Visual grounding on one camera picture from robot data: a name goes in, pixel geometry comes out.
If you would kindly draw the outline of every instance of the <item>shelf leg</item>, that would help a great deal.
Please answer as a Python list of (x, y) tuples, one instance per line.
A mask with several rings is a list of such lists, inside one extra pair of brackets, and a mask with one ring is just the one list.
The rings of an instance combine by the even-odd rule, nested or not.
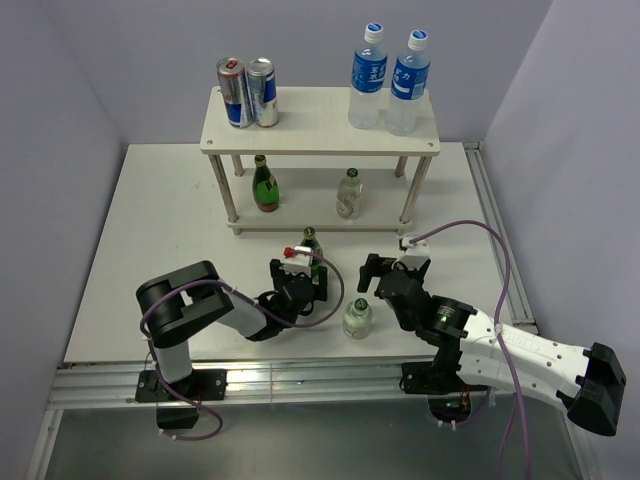
[(409, 157), (398, 157), (398, 164), (396, 165), (395, 173), (396, 177), (400, 178), (404, 175), (404, 167), (407, 166), (407, 159)]
[(231, 155), (231, 161), (233, 162), (233, 173), (236, 174), (236, 177), (244, 175), (244, 167), (242, 166), (240, 155)]
[[(231, 190), (229, 189), (229, 182), (227, 181), (227, 175), (224, 173), (224, 166), (220, 155), (209, 155), (209, 161), (213, 167), (213, 173), (216, 174), (216, 180), (218, 180), (218, 187), (220, 187), (220, 194), (222, 195), (222, 203), (227, 210), (227, 218), (230, 223), (238, 221), (238, 212), (236, 212), (236, 206), (233, 203), (233, 197), (231, 196)], [(234, 228), (233, 233), (240, 235), (242, 230)]]
[(420, 187), (422, 186), (424, 177), (427, 175), (427, 170), (429, 170), (430, 164), (431, 157), (420, 157), (418, 168), (416, 169), (416, 173), (413, 176), (413, 182), (411, 182), (411, 188), (409, 188), (407, 201), (404, 202), (404, 208), (402, 209), (402, 214), (400, 215), (401, 223), (409, 223), (409, 221), (411, 220), (413, 207), (415, 207), (416, 200), (418, 200), (418, 195), (420, 195)]

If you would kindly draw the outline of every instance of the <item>white bottle cap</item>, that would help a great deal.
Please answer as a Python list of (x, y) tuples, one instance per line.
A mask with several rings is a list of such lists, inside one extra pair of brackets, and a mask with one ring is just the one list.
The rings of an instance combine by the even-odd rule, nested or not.
[(382, 41), (382, 25), (369, 23), (364, 31), (364, 39), (367, 43), (380, 43)]
[(427, 48), (428, 38), (429, 35), (424, 30), (414, 30), (409, 35), (409, 48), (416, 51), (424, 50)]

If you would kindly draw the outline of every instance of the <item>white wall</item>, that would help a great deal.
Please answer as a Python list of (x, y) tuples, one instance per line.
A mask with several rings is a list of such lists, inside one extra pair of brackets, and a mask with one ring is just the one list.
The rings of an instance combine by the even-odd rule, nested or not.
[(0, 2), (0, 476), (22, 478), (122, 149), (41, 6)]
[(485, 161), (541, 331), (613, 347), (628, 377), (609, 479), (640, 467), (640, 14), (555, 0), (489, 129)]
[(392, 57), (427, 28), (441, 137), (480, 140), (551, 0), (42, 0), (129, 143), (197, 142), (215, 63), (270, 57), (279, 85), (348, 85), (365, 24)]

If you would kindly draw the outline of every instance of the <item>white shelf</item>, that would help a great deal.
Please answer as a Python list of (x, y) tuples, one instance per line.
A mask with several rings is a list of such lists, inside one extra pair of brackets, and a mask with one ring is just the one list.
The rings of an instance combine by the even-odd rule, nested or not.
[(349, 87), (278, 87), (278, 124), (243, 129), (229, 124), (219, 90), (214, 87), (209, 98), (200, 141), (205, 154), (433, 157), (440, 153), (428, 92), (420, 104), (416, 130), (407, 137), (396, 137), (384, 127), (389, 89), (382, 92), (380, 117), (370, 130), (349, 125)]
[[(336, 158), (322, 160), (330, 165), (344, 163)], [(389, 169), (360, 168), (366, 164), (366, 159), (357, 160), (351, 161), (349, 166), (358, 168), (364, 185), (358, 218), (344, 220), (336, 213), (338, 183), (346, 168), (271, 168), (280, 187), (280, 206), (270, 213), (258, 210), (253, 201), (252, 168), (242, 177), (229, 174), (229, 185), (240, 218), (235, 223), (227, 223), (228, 226), (273, 231), (302, 231), (309, 225), (318, 231), (397, 231), (410, 226), (410, 223), (400, 223), (400, 212), (407, 197), (405, 177), (398, 178)], [(269, 157), (270, 165), (274, 161)]]

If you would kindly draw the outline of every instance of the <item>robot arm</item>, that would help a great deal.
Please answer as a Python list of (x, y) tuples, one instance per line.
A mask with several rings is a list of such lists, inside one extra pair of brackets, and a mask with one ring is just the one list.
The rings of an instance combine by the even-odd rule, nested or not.
[[(380, 277), (375, 295), (394, 311), (403, 330), (438, 347), (433, 362), (403, 365), (406, 393), (446, 394), (464, 386), (514, 391), (513, 379), (496, 339), (493, 319), (457, 300), (432, 296), (422, 288), (430, 264), (425, 241), (400, 240), (398, 259), (370, 254), (360, 268), (359, 292)], [(559, 409), (580, 427), (615, 435), (626, 378), (615, 352), (594, 343), (590, 349), (563, 345), (501, 325), (524, 395)]]
[[(310, 251), (307, 247), (296, 247), (296, 250)], [(282, 260), (271, 261), (270, 273), (273, 290), (261, 294), (257, 303), (289, 324), (295, 324), (299, 315), (309, 315), (316, 300), (327, 300), (327, 269), (319, 266), (312, 274), (309, 256), (285, 254)], [(219, 280), (211, 262), (198, 262), (144, 283), (136, 291), (142, 313), (169, 292), (202, 280)], [(146, 326), (151, 337), (150, 347), (162, 378), (174, 391), (191, 399), (218, 400), (224, 395), (224, 380), (214, 371), (193, 369), (189, 338), (214, 322), (231, 327), (255, 342), (275, 337), (287, 327), (211, 283), (187, 288), (184, 293), (190, 302), (175, 295), (149, 316)], [(141, 377), (142, 387), (138, 392), (146, 391), (147, 400), (142, 400), (143, 395), (136, 395), (138, 401), (157, 402), (172, 398), (163, 398), (166, 392), (163, 394), (155, 372), (143, 372), (143, 375), (145, 378)], [(192, 428), (198, 412), (196, 409), (159, 408), (156, 419), (164, 430)]]

